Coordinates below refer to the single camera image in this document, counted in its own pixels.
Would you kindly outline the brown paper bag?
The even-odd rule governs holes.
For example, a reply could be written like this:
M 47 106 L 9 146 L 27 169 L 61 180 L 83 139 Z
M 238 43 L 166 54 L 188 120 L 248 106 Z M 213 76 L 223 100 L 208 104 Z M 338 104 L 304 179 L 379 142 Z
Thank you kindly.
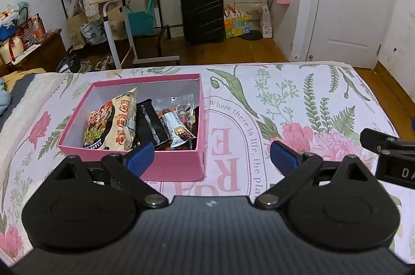
M 80 31 L 80 28 L 87 22 L 83 12 L 78 13 L 72 18 L 66 20 L 67 32 L 74 50 L 82 49 L 86 45 L 86 40 Z

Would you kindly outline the pink storage box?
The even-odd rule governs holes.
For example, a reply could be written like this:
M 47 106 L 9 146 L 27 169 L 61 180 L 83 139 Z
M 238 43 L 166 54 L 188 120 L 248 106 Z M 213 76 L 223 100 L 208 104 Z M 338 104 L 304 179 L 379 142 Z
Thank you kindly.
M 156 151 L 150 167 L 141 178 L 149 182 L 196 182 L 205 175 L 205 107 L 202 77 L 199 74 L 156 75 L 97 81 L 90 85 L 75 108 L 58 141 L 67 156 L 100 160 L 108 151 L 82 148 L 87 115 L 111 98 L 136 89 L 140 100 L 192 94 L 199 107 L 196 148 L 187 151 Z

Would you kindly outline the beige instant noodle packet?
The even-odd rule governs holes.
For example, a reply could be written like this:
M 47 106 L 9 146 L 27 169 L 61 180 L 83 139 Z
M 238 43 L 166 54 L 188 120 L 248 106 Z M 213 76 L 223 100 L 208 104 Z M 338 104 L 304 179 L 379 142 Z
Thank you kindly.
M 89 113 L 83 148 L 129 151 L 135 139 L 136 88 L 112 98 Z

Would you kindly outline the white frame side table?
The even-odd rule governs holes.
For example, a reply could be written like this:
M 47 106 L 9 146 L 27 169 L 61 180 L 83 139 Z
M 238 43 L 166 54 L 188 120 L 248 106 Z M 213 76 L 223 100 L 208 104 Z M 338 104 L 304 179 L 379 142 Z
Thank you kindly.
M 122 68 L 124 63 L 123 59 L 120 59 L 118 56 L 118 51 L 115 45 L 115 39 L 113 37 L 113 31 L 109 21 L 109 10 L 108 6 L 111 3 L 116 3 L 120 1 L 122 3 L 121 12 L 124 16 L 124 23 L 127 32 L 127 38 L 129 40 L 130 48 L 128 52 L 134 54 L 133 64 L 144 64 L 144 63 L 161 63 L 161 62 L 172 62 L 180 64 L 179 56 L 163 56 L 161 51 L 161 39 L 166 37 L 171 38 L 170 26 L 162 24 L 160 32 L 156 32 L 157 25 L 155 23 L 155 13 L 154 13 L 154 2 L 149 0 L 146 6 L 146 9 L 139 12 L 134 12 L 127 5 L 127 0 L 93 0 L 89 1 L 89 4 L 92 5 L 102 5 L 102 15 L 103 15 L 103 25 L 106 33 L 106 38 L 110 47 L 110 51 L 113 57 L 115 67 L 117 69 Z M 157 37 L 157 56 L 155 58 L 145 58 L 140 59 L 137 56 L 136 47 L 134 44 L 134 37 Z

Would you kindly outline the black snack packet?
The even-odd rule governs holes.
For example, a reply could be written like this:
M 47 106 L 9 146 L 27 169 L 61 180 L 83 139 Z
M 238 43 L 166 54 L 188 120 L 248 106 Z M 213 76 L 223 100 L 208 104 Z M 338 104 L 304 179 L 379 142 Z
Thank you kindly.
M 155 112 L 152 100 L 146 99 L 136 104 L 136 125 L 134 145 L 152 143 L 155 150 L 162 150 L 171 143 L 165 126 Z

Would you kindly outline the orange candy bag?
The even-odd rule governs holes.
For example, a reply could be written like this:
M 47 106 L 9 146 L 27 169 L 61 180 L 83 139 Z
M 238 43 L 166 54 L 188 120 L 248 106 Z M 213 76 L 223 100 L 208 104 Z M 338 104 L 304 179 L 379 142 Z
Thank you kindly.
M 196 107 L 195 98 L 192 93 L 156 100 L 154 102 L 154 108 L 159 117 L 166 112 L 175 111 L 186 128 L 190 131 L 193 130 L 193 124 L 196 121 Z

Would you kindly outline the floral bed sheet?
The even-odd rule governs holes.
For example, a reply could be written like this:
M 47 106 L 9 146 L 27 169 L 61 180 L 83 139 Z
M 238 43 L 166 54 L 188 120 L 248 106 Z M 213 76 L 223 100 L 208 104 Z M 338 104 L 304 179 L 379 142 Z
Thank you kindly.
M 30 78 L 11 114 L 1 116 L 1 259 L 13 264 L 31 250 L 21 221 L 29 197 L 63 159 L 65 125 L 87 89 L 99 81 L 197 74 L 203 83 L 205 176 L 196 182 L 154 182 L 167 197 L 256 198 L 281 180 L 269 148 L 327 160 L 359 156 L 375 170 L 377 157 L 362 148 L 365 128 L 395 135 L 392 122 L 351 67 L 321 64 L 243 64 L 139 68 Z

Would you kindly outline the colourful gift bag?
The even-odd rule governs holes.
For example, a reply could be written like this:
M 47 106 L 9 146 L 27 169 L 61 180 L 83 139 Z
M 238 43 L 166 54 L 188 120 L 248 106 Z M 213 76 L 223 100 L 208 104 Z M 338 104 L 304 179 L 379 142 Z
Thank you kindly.
M 224 28 L 227 39 L 249 34 L 248 13 L 227 5 L 224 8 Z

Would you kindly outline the dark wooden nightstand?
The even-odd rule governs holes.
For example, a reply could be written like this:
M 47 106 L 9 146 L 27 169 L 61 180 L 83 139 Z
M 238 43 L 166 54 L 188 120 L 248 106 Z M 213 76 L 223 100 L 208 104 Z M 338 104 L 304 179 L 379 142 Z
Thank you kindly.
M 1 62 L 1 76 L 15 71 L 42 68 L 46 72 L 55 72 L 58 64 L 67 56 L 67 51 L 60 35 L 62 29 L 50 31 L 41 40 L 40 46 L 26 55 L 17 65 Z

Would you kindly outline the white snack bar wrapper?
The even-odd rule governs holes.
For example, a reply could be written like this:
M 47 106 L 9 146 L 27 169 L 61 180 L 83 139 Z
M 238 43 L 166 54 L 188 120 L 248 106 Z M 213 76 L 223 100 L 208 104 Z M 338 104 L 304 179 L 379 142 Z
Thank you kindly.
M 176 111 L 169 111 L 161 117 L 171 139 L 171 148 L 178 148 L 196 137 L 179 119 Z

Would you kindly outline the black suitcase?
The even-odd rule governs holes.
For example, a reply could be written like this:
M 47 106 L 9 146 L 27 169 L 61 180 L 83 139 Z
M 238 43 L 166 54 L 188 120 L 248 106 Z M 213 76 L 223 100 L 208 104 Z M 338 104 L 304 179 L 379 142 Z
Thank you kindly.
M 180 0 L 184 38 L 187 44 L 222 42 L 224 0 Z

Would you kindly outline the teal bag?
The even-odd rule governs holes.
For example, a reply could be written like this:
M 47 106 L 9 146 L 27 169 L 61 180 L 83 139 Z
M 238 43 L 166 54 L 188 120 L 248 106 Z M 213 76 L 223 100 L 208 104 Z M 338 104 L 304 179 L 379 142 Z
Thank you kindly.
M 127 16 L 133 36 L 143 37 L 153 36 L 155 34 L 153 0 L 148 0 L 148 4 L 144 11 L 133 11 L 127 6 Z

